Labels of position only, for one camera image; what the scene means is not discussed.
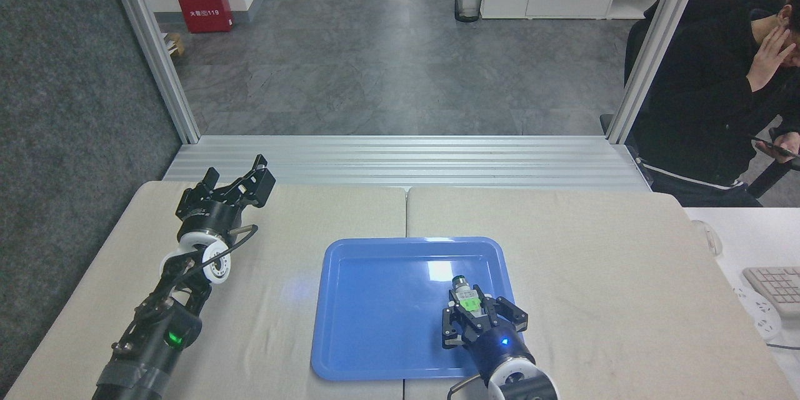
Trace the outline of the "person's left hand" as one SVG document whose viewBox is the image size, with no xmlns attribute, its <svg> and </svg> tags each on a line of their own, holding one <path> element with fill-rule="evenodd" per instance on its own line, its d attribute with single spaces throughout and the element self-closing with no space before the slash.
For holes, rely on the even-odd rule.
<svg viewBox="0 0 800 400">
<path fill-rule="evenodd" d="M 777 136 L 772 141 L 769 155 L 779 163 L 788 163 L 798 157 L 799 134 L 798 132 L 787 132 Z"/>
</svg>

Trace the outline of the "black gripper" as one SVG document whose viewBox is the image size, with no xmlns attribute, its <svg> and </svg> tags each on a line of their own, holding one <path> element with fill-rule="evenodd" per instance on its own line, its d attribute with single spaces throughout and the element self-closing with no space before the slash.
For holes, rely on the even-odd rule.
<svg viewBox="0 0 800 400">
<path fill-rule="evenodd" d="M 242 226 L 243 208 L 263 208 L 276 183 L 262 154 L 255 158 L 251 171 L 234 183 L 216 189 L 216 201 L 206 200 L 211 197 L 218 178 L 217 170 L 209 167 L 202 181 L 184 190 L 176 209 L 176 216 L 182 221 L 178 241 L 189 233 L 198 232 L 234 244 L 231 230 Z"/>
<path fill-rule="evenodd" d="M 506 297 L 482 296 L 482 310 L 491 329 L 483 332 L 482 318 L 462 304 L 448 306 L 442 311 L 442 348 L 454 349 L 467 345 L 478 374 L 491 377 L 509 358 L 522 358 L 531 364 L 536 361 L 518 333 L 528 329 L 528 314 Z"/>
</svg>

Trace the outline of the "person's right hand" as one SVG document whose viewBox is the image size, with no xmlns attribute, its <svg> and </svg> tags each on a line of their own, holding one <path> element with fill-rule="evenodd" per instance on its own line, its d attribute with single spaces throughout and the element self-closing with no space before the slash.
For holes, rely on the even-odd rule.
<svg viewBox="0 0 800 400">
<path fill-rule="evenodd" d="M 753 93 L 763 89 L 780 68 L 798 67 L 798 44 L 791 30 L 776 26 L 762 40 L 746 76 Z"/>
</svg>

